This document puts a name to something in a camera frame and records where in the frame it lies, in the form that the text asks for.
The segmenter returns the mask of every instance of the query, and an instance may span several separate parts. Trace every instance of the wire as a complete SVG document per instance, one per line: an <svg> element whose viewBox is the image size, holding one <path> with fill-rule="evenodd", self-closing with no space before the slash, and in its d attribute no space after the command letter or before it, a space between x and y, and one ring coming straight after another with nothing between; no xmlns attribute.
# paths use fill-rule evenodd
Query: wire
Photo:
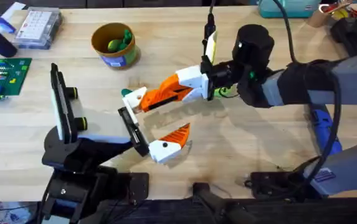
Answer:
<svg viewBox="0 0 357 224"><path fill-rule="evenodd" d="M108 215L103 216L103 217L101 218L101 221L100 221L101 224L102 224L102 223L106 223L106 222L108 221L110 215L113 213L113 211L115 210L116 206L117 206L120 202L121 202L121 200L117 200L116 203L114 204L114 206L112 207L112 209L108 212Z"/></svg>
<svg viewBox="0 0 357 224"><path fill-rule="evenodd" d="M119 220L124 219L125 217L131 215L132 213L134 213L135 211L137 211L143 204L145 204L146 200L143 200L141 203L139 203L137 206L135 206L133 209L131 210L125 210L124 212L122 212L119 215L116 215L113 220L112 223L115 223Z"/></svg>
<svg viewBox="0 0 357 224"><path fill-rule="evenodd" d="M276 3L276 5L278 6L278 8L280 9L282 15L283 15L283 19L285 21L285 25L286 25L286 30L288 33L288 42L289 42L289 51L290 51L290 58L292 59L293 63L300 63L297 61L297 59L295 58L295 54L294 54L294 50L293 50L293 40L292 40L292 31L290 30L290 24L288 21L288 17L287 17L287 13L285 11L285 9L283 8L283 6L281 5L281 3L278 0L273 0L274 3ZM333 124L332 124L332 128L328 137L328 142L325 145L325 148L323 150L323 153L321 156L319 157L315 157L311 160L306 161L307 165L310 165L313 161L318 159L318 162L315 164L313 170L310 172L310 174L308 175L308 177L300 184L298 185L295 190L291 191L291 192L286 192L283 193L282 195L277 195L274 197L268 197L268 198L264 198L264 199L259 199L258 201L271 201L271 200L278 200L278 199L283 199L283 198L287 198L287 197L291 197L293 195L295 195L296 193L298 193L299 191L301 191L305 186L309 185L311 183L311 181L315 178L315 176L317 175L317 173L319 172L319 170L322 168L322 166L324 165L324 163L326 162L326 160L328 159L328 156L332 150L332 146L333 143L335 141L335 139L337 138L337 132L338 132L338 128L339 128L339 123L340 123L340 116L341 116L341 90L340 90L340 84L339 81L337 79L337 77L332 74L332 72L327 72L326 70L323 70L322 72L324 72L326 75L328 75L328 78L331 79L332 83L333 83L333 92L335 94L335 98L334 98L334 105L335 105L335 109L333 112ZM306 165L303 163L302 165L300 165L299 167L297 167L293 172L298 172L301 169L304 169L306 167Z"/></svg>
<svg viewBox="0 0 357 224"><path fill-rule="evenodd" d="M299 63L295 57L295 53L294 53L294 49L293 49L292 31L290 30L290 24L289 24L287 13L278 0L273 0L273 1L274 1L274 3L276 3L278 8L280 9L280 11L283 15L283 19L285 21L286 30L288 33L290 57L292 59L292 62ZM337 77L335 77L334 74L332 74L331 72L326 73L326 74L329 76L329 78L333 82L333 87L334 87L333 91L335 93L335 99L334 99L335 111L333 113L332 129L329 134L328 142L323 150L322 155L319 157L317 164L315 164L310 175L308 175L308 177L304 180L304 182L296 188L296 190L294 191L294 194L297 193L298 191L300 191L301 189L303 189L304 186L311 183L312 179L314 179L314 177L317 175L317 173L319 172L319 170L321 169L321 167L327 160L327 158L332 150L333 143L337 137L340 116L341 116L341 90L340 90L340 85L339 85L339 81L338 81Z"/></svg>
<svg viewBox="0 0 357 224"><path fill-rule="evenodd" d="M308 185L311 183L312 179L317 175L317 173L320 171L322 168L323 164L325 161L328 159L328 156L332 150L332 146L334 141L336 140L337 134L338 134L338 129L339 129L339 123L340 123L340 116L341 116L341 89L340 89L340 84L338 81L338 78L332 74L332 72L325 72L325 74L328 76L328 78L331 79L333 83L333 91L335 93L335 98L334 98L334 105L335 109L333 112L333 123L332 123L332 128L329 134L328 142L326 143L326 146L322 152L322 155L320 156L320 159L318 160L317 164L315 164L313 170L311 171L310 175L305 179L302 185L300 185L297 188L297 192L301 190L304 186Z"/></svg>
<svg viewBox="0 0 357 224"><path fill-rule="evenodd" d="M214 8L215 5L216 5L216 0L211 0L209 13L213 13L213 8Z"/></svg>
<svg viewBox="0 0 357 224"><path fill-rule="evenodd" d="M204 202L203 198L194 195L197 199L199 199L199 201L202 203L203 207L206 209L207 213L209 214L211 220L213 221L213 224L217 224L217 220L213 215L213 212L211 211L211 209L206 205L206 203Z"/></svg>
<svg viewBox="0 0 357 224"><path fill-rule="evenodd" d="M218 90L218 94L220 94L220 95L221 95L222 97L224 97L224 98L229 99L229 98L235 98L235 97L239 96L239 94L236 94L236 95L233 95L233 96L227 96L227 95L225 95L225 94L222 93L222 89L224 89L224 90L226 91L227 88L222 87L222 88L220 88L220 89Z"/></svg>
<svg viewBox="0 0 357 224"><path fill-rule="evenodd" d="M41 224L41 222L42 222L42 209L44 208L45 200L47 199L47 196L48 196L49 186L50 186L51 181L54 178L54 176L55 176L55 169L52 172L52 175L48 181L47 187L45 188L44 194L42 195L42 199L40 202L40 209L37 214L37 224Z"/></svg>
<svg viewBox="0 0 357 224"><path fill-rule="evenodd" d="M28 208L28 207L33 207L38 204L37 203L34 203L34 204L31 204L31 205L26 205L26 206L20 206L20 207L16 207L16 208L2 208L0 209L0 211L10 211L10 210L17 210L17 209L21 209L21 208Z"/></svg>
<svg viewBox="0 0 357 224"><path fill-rule="evenodd" d="M299 63L295 57L295 51L293 49L292 31L290 30L288 14L286 13L286 10L283 8L282 4L278 0L273 0L273 1L278 6L279 10L283 15L283 19L285 21L286 31L288 33L290 58L292 59L292 62Z"/></svg>

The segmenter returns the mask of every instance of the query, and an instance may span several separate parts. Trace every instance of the blue marker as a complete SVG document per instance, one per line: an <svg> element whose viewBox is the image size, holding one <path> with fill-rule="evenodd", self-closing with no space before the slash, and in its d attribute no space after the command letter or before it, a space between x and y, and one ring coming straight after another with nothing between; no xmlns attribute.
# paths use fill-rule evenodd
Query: blue marker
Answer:
<svg viewBox="0 0 357 224"><path fill-rule="evenodd" d="M0 26L2 29L4 29L6 32L13 34L15 33L16 29L8 21L6 21L4 18L0 17Z"/></svg>

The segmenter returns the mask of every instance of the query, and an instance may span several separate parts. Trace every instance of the teal box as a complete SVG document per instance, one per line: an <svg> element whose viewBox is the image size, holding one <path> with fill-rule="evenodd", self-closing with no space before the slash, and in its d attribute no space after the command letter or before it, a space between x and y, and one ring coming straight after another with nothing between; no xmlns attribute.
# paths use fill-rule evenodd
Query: teal box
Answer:
<svg viewBox="0 0 357 224"><path fill-rule="evenodd" d="M278 0L289 18L308 18L318 9L320 0ZM273 0L260 0L259 12L264 18L282 18L278 6Z"/></svg>

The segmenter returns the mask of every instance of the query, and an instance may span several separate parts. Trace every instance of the cup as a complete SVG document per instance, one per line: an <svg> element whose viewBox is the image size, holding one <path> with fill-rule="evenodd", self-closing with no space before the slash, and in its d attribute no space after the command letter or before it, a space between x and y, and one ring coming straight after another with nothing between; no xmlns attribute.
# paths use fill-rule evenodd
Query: cup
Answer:
<svg viewBox="0 0 357 224"><path fill-rule="evenodd" d="M108 51L109 42L116 39L122 40L125 30L129 30L133 34L131 42L125 49L110 53ZM127 25L119 22L113 22L99 27L92 35L91 44L101 59L112 68L128 68L139 58L139 48L135 45L133 31Z"/></svg>

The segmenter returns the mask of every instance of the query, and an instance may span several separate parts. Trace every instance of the floor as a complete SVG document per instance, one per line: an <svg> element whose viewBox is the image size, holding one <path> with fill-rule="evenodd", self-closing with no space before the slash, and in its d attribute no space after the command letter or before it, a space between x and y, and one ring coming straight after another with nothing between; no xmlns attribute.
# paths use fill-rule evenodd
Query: floor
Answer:
<svg viewBox="0 0 357 224"><path fill-rule="evenodd" d="M248 212L259 219L257 224L357 224L357 198L335 198L298 204L254 203L254 200L240 200L239 202L245 205ZM60 219L50 221L47 223L66 223ZM185 200L149 200L138 204L137 207L127 207L120 203L116 205L115 202L110 202L102 212L80 222L80 224L89 223L201 224L213 223L213 220L200 203L193 203L189 198Z"/></svg>

